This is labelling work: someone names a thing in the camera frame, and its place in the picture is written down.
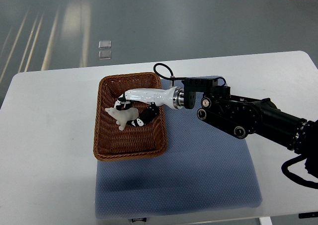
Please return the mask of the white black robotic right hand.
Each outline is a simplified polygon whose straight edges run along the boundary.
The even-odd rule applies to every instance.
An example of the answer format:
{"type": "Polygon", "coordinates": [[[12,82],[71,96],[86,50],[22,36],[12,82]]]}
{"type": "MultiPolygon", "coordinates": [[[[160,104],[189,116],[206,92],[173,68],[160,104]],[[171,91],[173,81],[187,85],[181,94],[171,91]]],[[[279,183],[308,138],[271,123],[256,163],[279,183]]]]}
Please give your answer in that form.
{"type": "Polygon", "coordinates": [[[183,88],[174,86],[170,89],[136,88],[125,91],[120,95],[114,108],[118,111],[126,111],[132,108],[134,102],[141,102],[148,105],[139,116],[133,116],[127,120],[127,125],[142,127],[150,123],[159,115],[159,107],[167,106],[171,109],[183,107],[183,88]]]}

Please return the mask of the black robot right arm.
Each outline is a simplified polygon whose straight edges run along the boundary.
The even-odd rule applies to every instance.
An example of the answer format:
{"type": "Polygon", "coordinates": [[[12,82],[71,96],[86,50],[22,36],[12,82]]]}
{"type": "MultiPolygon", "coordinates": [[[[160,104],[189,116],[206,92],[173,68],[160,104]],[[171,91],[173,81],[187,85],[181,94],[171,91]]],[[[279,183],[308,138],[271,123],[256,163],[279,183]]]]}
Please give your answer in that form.
{"type": "Polygon", "coordinates": [[[297,154],[284,162],[283,174],[293,182],[316,189],[318,184],[289,171],[289,166],[305,162],[308,174],[318,175],[318,123],[282,112],[270,98],[253,99],[232,95],[230,87],[219,85],[220,78],[185,78],[183,106],[192,109],[196,93],[203,94],[197,117],[235,137],[258,134],[297,154]]]}

